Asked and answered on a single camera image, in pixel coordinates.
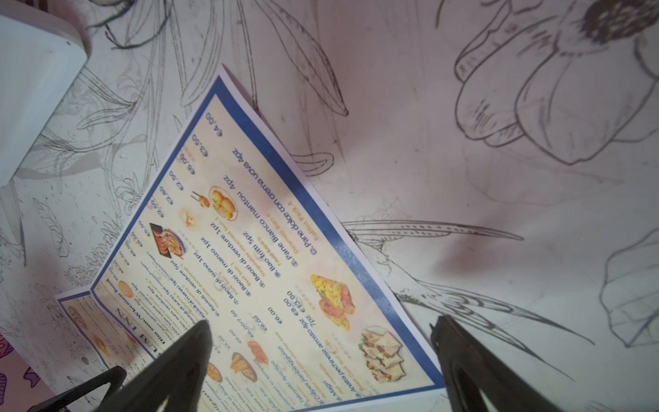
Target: folded menu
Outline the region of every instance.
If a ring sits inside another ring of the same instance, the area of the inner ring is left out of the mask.
[[[224,70],[94,282],[57,300],[129,378],[206,319],[201,411],[444,386],[430,346]]]

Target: leaf drawing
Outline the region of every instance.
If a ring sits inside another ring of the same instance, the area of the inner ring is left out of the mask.
[[[28,159],[32,162],[39,162],[37,169],[52,169],[54,173],[62,176],[64,170],[81,155],[104,148],[111,142],[112,140],[109,138],[97,144],[79,147],[61,138],[46,126],[38,137],[38,144],[45,150],[36,150],[34,158],[28,156]]]
[[[275,28],[288,58],[318,97],[334,113],[348,116],[330,59],[295,17],[273,0],[254,0]]]
[[[78,123],[78,129],[87,129],[101,123],[121,120],[130,114],[132,106],[121,109],[101,109],[91,113]]]
[[[83,67],[78,74],[78,79],[93,91],[97,96],[106,102],[119,106],[119,107],[132,107],[134,102],[129,102],[114,93],[109,87],[105,85],[91,70]]]
[[[176,5],[172,2],[171,17],[169,18],[169,31],[171,33],[172,45],[174,46],[174,56],[176,58],[176,66],[179,72],[179,81],[181,82],[181,92],[185,90],[188,84],[188,76],[185,70],[185,57],[183,55],[183,37],[181,36],[181,28],[179,26],[179,17],[176,12]]]
[[[218,4],[221,7],[220,13],[215,10]],[[217,68],[219,61],[219,52],[222,47],[222,38],[224,36],[224,0],[209,2],[209,23],[208,31],[204,37],[204,47],[200,54],[197,66],[192,72],[192,77],[186,83],[181,96],[181,106],[188,106],[194,102],[206,89],[211,80],[213,73]]]
[[[0,187],[0,245],[7,247],[17,258],[23,258],[23,266],[27,265],[23,222],[14,181]]]
[[[551,326],[579,336],[594,344],[590,339],[565,326],[524,308],[512,305],[511,303],[456,287],[418,280],[396,262],[392,261],[384,252],[386,242],[404,237],[443,237],[457,233],[522,241],[523,238],[520,236],[486,227],[432,221],[348,221],[343,223],[343,227],[355,242],[357,242],[357,245],[366,257],[368,257],[369,261],[373,263],[378,273],[380,273],[383,280],[387,283],[387,286],[389,286],[401,303],[416,305],[441,315],[451,315],[458,322],[480,330],[514,347],[562,374],[564,374],[562,371],[547,363],[521,340],[490,321],[486,317],[488,310],[506,313],[511,316],[532,320],[545,326]]]
[[[149,9],[149,16],[152,24],[161,24],[162,20],[160,20],[160,18],[163,13],[166,13],[166,10],[163,10],[161,7],[154,7],[153,9]],[[150,64],[148,65],[146,74],[142,79],[137,98],[132,103],[129,103],[128,101],[116,95],[116,93],[112,92],[93,73],[89,71],[85,73],[86,78],[91,84],[90,87],[92,88],[92,91],[97,93],[101,98],[108,102],[115,102],[119,105],[123,104],[128,110],[127,115],[117,117],[115,122],[113,122],[119,123],[119,130],[116,133],[113,133],[107,140],[104,141],[104,147],[107,147],[102,161],[105,165],[103,168],[105,173],[105,187],[110,194],[109,199],[115,211],[121,210],[121,207],[119,205],[118,198],[115,196],[115,181],[117,179],[113,174],[113,164],[119,149],[128,143],[128,140],[131,138],[131,136],[133,140],[140,136],[144,136],[144,146],[146,153],[143,163],[143,178],[141,179],[141,182],[135,183],[136,186],[142,188],[150,180],[150,173],[152,169],[158,167],[158,159],[156,158],[155,147],[161,115],[160,107],[162,103],[161,97],[163,91],[165,69],[165,42],[163,40],[163,36],[154,36],[151,38],[150,45],[151,50],[148,57]],[[145,118],[140,119],[141,121],[134,122],[138,112],[140,112],[140,114]],[[135,128],[140,127],[141,129],[134,131],[132,127],[133,124],[137,125],[134,126]]]
[[[659,343],[659,228],[609,256],[600,302],[626,347]]]
[[[455,119],[467,138],[492,147],[527,138],[574,165],[659,130],[654,2],[482,5],[498,10],[455,62],[463,83]]]
[[[241,22],[241,33],[243,35],[244,50],[239,51],[240,54],[244,52],[244,57],[247,62],[247,69],[250,78],[250,90],[252,94],[252,108],[256,114],[260,115],[261,111],[258,108],[258,93],[256,92],[256,70],[254,68],[254,55],[252,54],[252,42],[249,37],[249,29],[247,27],[247,16],[245,15],[243,0],[237,0],[236,6]]]
[[[130,177],[123,179],[125,186],[118,186],[115,189],[117,197],[125,202],[124,211],[127,215],[132,213],[132,209],[137,206],[142,198],[142,189],[136,187],[137,182],[137,176],[133,173],[132,179]]]
[[[327,152],[291,154],[306,176],[318,176],[334,165],[334,155]]]
[[[121,6],[110,17],[95,23],[92,27],[105,27],[105,37],[115,45],[115,49],[135,49],[157,38],[165,28],[173,1],[166,0],[118,0],[111,4],[98,4],[104,7]]]
[[[41,203],[35,198],[32,199],[32,202],[34,203],[34,207],[37,208],[39,216],[46,226],[48,226],[48,229],[50,229],[50,236],[53,239],[53,244],[59,253],[59,257],[67,257],[69,255],[69,245],[67,244],[66,239],[64,239],[62,227],[57,223],[55,214],[47,204]]]

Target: purple pattern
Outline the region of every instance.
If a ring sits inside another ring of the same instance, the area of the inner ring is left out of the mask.
[[[23,379],[30,381],[31,388],[34,388],[36,384],[38,384],[39,381],[41,380],[39,375],[37,375],[37,373],[34,372],[34,369],[32,369],[32,367],[29,367],[28,370],[25,371],[25,373],[23,374]]]
[[[5,402],[5,390],[7,389],[7,377],[0,373],[0,405]]]
[[[2,335],[0,335],[0,358],[7,356],[8,354],[14,351],[14,347],[6,340]]]

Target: white table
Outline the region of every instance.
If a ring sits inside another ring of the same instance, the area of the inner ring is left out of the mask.
[[[565,410],[656,407],[653,20],[277,3],[51,2],[91,58],[0,189],[0,330],[51,388],[102,370],[53,295],[96,275],[222,63],[424,334],[453,314]]]

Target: white container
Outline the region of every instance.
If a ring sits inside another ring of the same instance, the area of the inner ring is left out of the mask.
[[[6,185],[87,60],[59,17],[0,0],[0,186]]]

